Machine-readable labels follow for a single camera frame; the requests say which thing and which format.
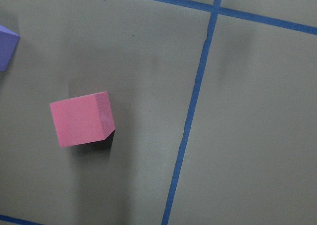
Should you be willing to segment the red foam cube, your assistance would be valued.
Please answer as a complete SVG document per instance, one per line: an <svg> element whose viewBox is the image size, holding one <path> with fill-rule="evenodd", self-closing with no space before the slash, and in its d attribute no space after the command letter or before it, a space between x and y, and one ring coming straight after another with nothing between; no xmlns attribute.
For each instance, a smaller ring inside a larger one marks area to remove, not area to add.
<svg viewBox="0 0 317 225"><path fill-rule="evenodd" d="M107 139L115 124L108 92L99 92L50 103L60 147Z"/></svg>

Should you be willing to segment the purple foam cube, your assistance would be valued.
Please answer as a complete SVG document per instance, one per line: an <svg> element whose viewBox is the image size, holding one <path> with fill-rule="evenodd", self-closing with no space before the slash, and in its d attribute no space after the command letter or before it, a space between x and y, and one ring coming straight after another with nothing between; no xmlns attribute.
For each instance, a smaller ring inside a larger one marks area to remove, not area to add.
<svg viewBox="0 0 317 225"><path fill-rule="evenodd" d="M20 35L10 29L0 26L0 70L6 71L15 48L19 42Z"/></svg>

